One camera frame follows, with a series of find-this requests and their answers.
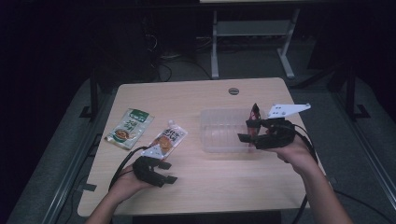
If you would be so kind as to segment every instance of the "clear plastic container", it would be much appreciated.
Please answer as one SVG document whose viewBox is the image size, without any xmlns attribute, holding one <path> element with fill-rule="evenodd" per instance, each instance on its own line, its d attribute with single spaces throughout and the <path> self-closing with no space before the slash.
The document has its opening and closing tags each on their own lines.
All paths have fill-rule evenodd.
<svg viewBox="0 0 396 224">
<path fill-rule="evenodd" d="M 201 111 L 201 141 L 205 152 L 254 152 L 255 147 L 239 141 L 248 133 L 250 108 L 213 108 Z"/>
</svg>

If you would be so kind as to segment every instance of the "wooden table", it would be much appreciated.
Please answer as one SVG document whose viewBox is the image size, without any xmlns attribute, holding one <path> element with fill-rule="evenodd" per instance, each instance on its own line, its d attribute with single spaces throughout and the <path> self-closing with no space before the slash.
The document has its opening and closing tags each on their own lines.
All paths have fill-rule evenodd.
<svg viewBox="0 0 396 224">
<path fill-rule="evenodd" d="M 239 94 L 231 95 L 230 88 Z M 189 134 L 167 159 L 164 175 L 177 176 L 174 185 L 144 189 L 122 203 L 116 215 L 164 215 L 211 212 L 261 211 L 297 208 L 304 197 L 302 179 L 275 153 L 203 152 L 200 112 L 207 108 L 251 108 L 262 114 L 273 104 L 293 104 L 281 78 L 230 79 L 172 83 L 128 84 L 119 88 L 104 134 L 109 133 L 128 108 L 155 116 L 134 148 L 147 146 L 167 126 L 169 119 Z M 300 116 L 288 117 L 304 127 Z M 129 151 L 102 140 L 92 165 L 78 213 L 89 216 L 106 195 L 111 177 Z M 134 155 L 130 162 L 137 158 Z"/>
</svg>

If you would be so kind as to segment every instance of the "table hole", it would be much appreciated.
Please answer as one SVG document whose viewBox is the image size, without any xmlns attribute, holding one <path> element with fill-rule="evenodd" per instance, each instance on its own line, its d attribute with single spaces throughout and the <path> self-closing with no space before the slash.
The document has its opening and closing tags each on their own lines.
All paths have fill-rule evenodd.
<svg viewBox="0 0 396 224">
<path fill-rule="evenodd" d="M 230 88 L 228 89 L 228 93 L 231 95 L 237 95 L 239 93 L 239 90 L 237 88 Z"/>
</svg>

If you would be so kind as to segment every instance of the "person's forearm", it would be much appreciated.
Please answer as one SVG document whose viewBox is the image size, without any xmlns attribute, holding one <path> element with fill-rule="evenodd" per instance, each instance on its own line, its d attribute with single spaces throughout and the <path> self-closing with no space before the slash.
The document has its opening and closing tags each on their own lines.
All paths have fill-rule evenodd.
<svg viewBox="0 0 396 224">
<path fill-rule="evenodd" d="M 114 211 L 119 204 L 115 202 L 107 194 L 105 198 L 98 204 L 98 206 L 93 210 L 90 217 L 85 222 L 86 224 L 108 224 L 113 217 Z"/>
<path fill-rule="evenodd" d="M 319 167 L 301 173 L 316 223 L 352 223 Z"/>
</svg>

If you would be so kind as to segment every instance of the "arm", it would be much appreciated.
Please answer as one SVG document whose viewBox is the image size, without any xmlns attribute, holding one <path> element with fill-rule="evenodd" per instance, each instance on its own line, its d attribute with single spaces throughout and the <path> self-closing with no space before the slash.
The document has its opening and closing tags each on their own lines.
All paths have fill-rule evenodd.
<svg viewBox="0 0 396 224">
<path fill-rule="evenodd" d="M 149 187 L 152 186 L 136 178 L 131 165 L 127 166 L 122 170 L 119 179 L 108 194 L 93 210 L 86 223 L 110 223 L 114 211 L 116 211 L 120 203 L 132 197 L 139 190 Z"/>
<path fill-rule="evenodd" d="M 286 147 L 268 151 L 275 152 L 281 160 L 289 162 L 301 176 L 316 223 L 352 223 L 300 137 L 296 136 L 294 142 Z"/>
</svg>

